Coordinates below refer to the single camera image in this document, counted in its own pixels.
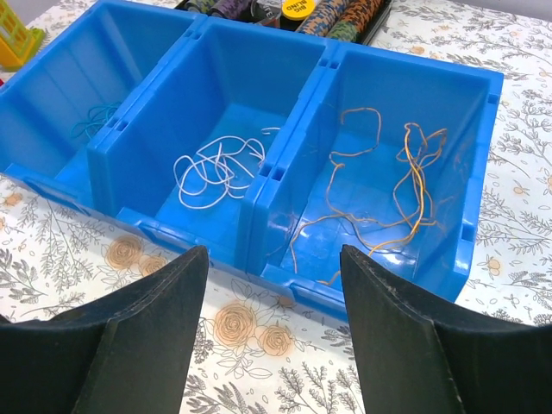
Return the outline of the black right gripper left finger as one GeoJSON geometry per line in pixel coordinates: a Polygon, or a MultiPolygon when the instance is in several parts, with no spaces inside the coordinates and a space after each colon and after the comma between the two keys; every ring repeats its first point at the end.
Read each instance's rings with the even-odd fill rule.
{"type": "Polygon", "coordinates": [[[2,412],[178,412],[208,270],[197,246],[50,320],[2,320],[2,412]]]}

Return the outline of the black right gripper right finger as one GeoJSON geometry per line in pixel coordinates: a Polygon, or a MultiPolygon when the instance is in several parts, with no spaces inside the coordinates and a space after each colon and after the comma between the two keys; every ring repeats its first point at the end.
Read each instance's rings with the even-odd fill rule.
{"type": "Polygon", "coordinates": [[[341,276],[367,412],[550,412],[549,326],[450,303],[349,245],[341,276]]]}

